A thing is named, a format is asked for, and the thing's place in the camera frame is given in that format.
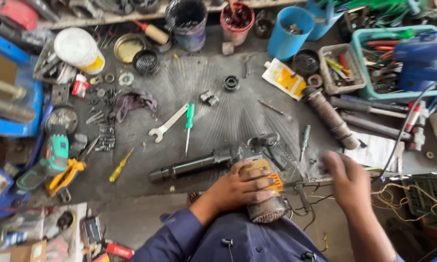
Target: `green screwdriver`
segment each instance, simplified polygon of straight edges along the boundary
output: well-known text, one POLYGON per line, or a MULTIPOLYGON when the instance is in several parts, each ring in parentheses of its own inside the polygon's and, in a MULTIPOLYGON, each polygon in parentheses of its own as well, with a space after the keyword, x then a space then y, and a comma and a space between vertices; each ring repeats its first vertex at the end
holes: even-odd
POLYGON ((193 116, 194 116, 194 104, 193 103, 189 103, 188 104, 188 111, 186 112, 186 128, 188 129, 188 132, 186 134, 185 156, 188 155, 189 131, 192 128, 192 117, 193 116))
POLYGON ((299 157, 299 161, 303 160, 303 154, 304 150, 306 150, 306 147, 308 146, 308 140, 309 140, 309 133, 311 132, 311 126, 307 125, 306 130, 304 130, 304 137, 303 137, 303 144, 301 146, 301 156, 299 157))

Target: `purple rag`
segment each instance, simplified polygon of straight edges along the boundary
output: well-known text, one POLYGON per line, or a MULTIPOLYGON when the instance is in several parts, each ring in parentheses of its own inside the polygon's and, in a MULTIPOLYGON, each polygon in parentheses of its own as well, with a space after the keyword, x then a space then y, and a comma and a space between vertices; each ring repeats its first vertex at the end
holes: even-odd
POLYGON ((123 122, 129 110, 136 108, 149 108, 153 112, 157 110, 157 100, 146 90, 129 90, 117 97, 115 113, 117 121, 123 122))

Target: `person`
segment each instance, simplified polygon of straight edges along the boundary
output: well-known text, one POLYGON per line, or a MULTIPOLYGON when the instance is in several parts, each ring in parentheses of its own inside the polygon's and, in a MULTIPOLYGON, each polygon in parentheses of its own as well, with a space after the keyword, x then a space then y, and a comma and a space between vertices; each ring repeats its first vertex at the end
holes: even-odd
MULTIPOLYGON (((326 152, 322 162, 332 175, 336 201, 347 217, 355 261, 402 262, 373 212, 369 174, 354 160, 335 152, 326 152)), ((251 163, 236 163, 189 208, 164 217, 164 226, 130 261, 328 261, 286 216, 255 224, 245 208, 239 209, 273 195, 264 189, 274 183, 265 178, 268 171, 239 174, 251 163)))

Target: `red grease bucket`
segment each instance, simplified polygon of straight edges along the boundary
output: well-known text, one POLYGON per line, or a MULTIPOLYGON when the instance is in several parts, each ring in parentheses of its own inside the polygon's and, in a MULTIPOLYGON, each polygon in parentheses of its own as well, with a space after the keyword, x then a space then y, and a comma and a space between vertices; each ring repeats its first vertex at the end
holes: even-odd
POLYGON ((220 14, 220 24, 223 27, 223 38, 225 42, 233 42, 234 46, 244 43, 247 33, 254 24, 254 10, 248 5, 240 2, 233 2, 238 22, 232 22, 230 18, 230 6, 225 6, 220 14))

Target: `yellow screwdriver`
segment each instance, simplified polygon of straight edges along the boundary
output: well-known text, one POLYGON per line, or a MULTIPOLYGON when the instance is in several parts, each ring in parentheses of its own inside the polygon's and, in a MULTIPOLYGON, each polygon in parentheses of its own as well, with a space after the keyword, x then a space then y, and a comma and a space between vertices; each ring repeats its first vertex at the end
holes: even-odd
POLYGON ((117 179, 118 175, 122 172, 122 168, 125 166, 126 160, 128 159, 129 155, 131 155, 131 152, 133 152, 133 149, 128 153, 126 158, 120 162, 120 164, 117 166, 117 168, 115 168, 115 171, 110 175, 110 177, 109 177, 110 182, 114 182, 115 179, 117 179))

